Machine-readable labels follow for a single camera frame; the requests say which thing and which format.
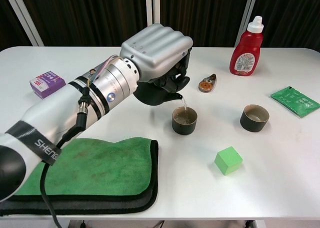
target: red bottle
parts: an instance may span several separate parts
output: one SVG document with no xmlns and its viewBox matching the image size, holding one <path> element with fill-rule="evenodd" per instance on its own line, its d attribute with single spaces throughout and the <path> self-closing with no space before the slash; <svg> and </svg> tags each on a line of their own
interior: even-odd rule
<svg viewBox="0 0 320 228">
<path fill-rule="evenodd" d="M 235 48 L 231 61 L 230 72 L 235 75 L 249 76 L 256 69 L 262 36 L 262 17 L 256 16 L 252 23 L 248 24 L 247 30 L 241 35 L 240 42 Z"/>
</svg>

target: black cable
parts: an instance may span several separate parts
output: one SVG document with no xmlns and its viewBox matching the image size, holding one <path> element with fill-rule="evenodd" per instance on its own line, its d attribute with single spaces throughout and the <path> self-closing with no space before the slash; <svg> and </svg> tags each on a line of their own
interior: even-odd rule
<svg viewBox="0 0 320 228">
<path fill-rule="evenodd" d="M 81 225 L 80 225 L 80 228 L 86 228 L 85 220 L 82 220 L 82 223 L 81 223 Z"/>
<path fill-rule="evenodd" d="M 82 96 L 78 101 L 79 105 L 81 103 L 83 103 L 83 102 L 87 103 L 87 104 L 90 103 L 89 91 L 90 91 L 89 88 L 84 88 L 83 89 Z M 79 112 L 77 114 L 76 124 L 73 127 L 71 127 L 62 136 L 62 139 L 56 145 L 57 148 L 61 149 L 61 147 L 64 145 L 64 143 L 66 143 L 69 140 L 71 140 L 73 137 L 75 137 L 80 132 L 85 131 L 86 124 L 87 124 L 87 115 L 88 115 L 88 113 L 82 113 L 82 112 Z M 50 165 L 47 164 L 47 163 L 43 167 L 42 174 L 41 174 L 41 179 L 40 179 L 40 192 L 41 192 L 42 199 L 44 200 L 45 204 L 47 205 L 47 207 L 48 207 L 48 209 L 49 209 L 49 211 L 50 211 L 50 213 L 52 215 L 52 218 L 53 218 L 53 221 L 54 221 L 55 225 L 58 228 L 62 228 L 61 225 L 59 224 L 58 219 L 57 219 L 57 215 L 56 215 L 55 209 L 52 206 L 52 204 L 50 202 L 50 199 L 49 199 L 49 197 L 48 197 L 48 195 L 46 193 L 45 181 L 46 181 L 46 176 L 47 176 L 47 172 L 49 170 L 49 167 L 50 167 Z"/>
<path fill-rule="evenodd" d="M 157 228 L 162 222 L 163 220 L 159 220 L 152 228 Z"/>
<path fill-rule="evenodd" d="M 59 224 L 59 221 L 57 219 L 55 209 L 53 208 L 53 206 L 49 200 L 49 197 L 47 196 L 46 189 L 45 189 L 45 180 L 46 180 L 46 175 L 47 175 L 49 167 L 50 167 L 50 165 L 47 163 L 43 167 L 41 179 L 40 179 L 40 192 L 41 192 L 42 199 L 44 200 L 45 204 L 47 205 L 47 207 L 52 215 L 52 218 L 53 218 L 55 225 L 58 228 L 62 228 L 62 226 Z"/>
<path fill-rule="evenodd" d="M 245 223 L 245 228 L 251 228 L 253 227 L 254 220 L 247 220 Z"/>
<path fill-rule="evenodd" d="M 165 223 L 165 221 L 163 220 L 162 223 L 161 223 L 160 228 L 162 228 L 162 226 L 164 225 L 164 223 Z"/>
</svg>

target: floor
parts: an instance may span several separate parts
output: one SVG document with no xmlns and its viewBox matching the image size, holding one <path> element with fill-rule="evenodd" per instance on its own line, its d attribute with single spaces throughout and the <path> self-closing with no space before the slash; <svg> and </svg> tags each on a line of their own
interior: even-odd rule
<svg viewBox="0 0 320 228">
<path fill-rule="evenodd" d="M 68 228 L 80 228 L 81 220 L 72 220 L 65 224 Z M 86 228 L 153 228 L 158 221 L 85 221 Z M 318 220 L 265 220 L 266 228 L 319 228 Z M 54 228 L 51 220 L 0 220 L 0 228 Z M 166 221 L 162 228 L 243 228 L 244 221 Z"/>
</svg>

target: metal connector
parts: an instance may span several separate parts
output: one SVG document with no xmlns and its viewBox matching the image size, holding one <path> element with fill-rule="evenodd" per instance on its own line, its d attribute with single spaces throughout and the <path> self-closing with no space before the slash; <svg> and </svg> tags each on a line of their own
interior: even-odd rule
<svg viewBox="0 0 320 228">
<path fill-rule="evenodd" d="M 78 113 L 88 114 L 88 104 L 81 102 L 78 108 Z"/>
</svg>

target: bottle label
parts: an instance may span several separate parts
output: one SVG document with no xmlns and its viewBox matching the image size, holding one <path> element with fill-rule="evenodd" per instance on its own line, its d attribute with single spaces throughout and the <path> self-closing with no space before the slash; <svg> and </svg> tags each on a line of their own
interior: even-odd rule
<svg viewBox="0 0 320 228">
<path fill-rule="evenodd" d="M 254 67 L 255 60 L 256 59 L 254 55 L 251 53 L 241 54 L 235 62 L 234 69 L 237 71 L 244 71 L 248 73 Z"/>
</svg>

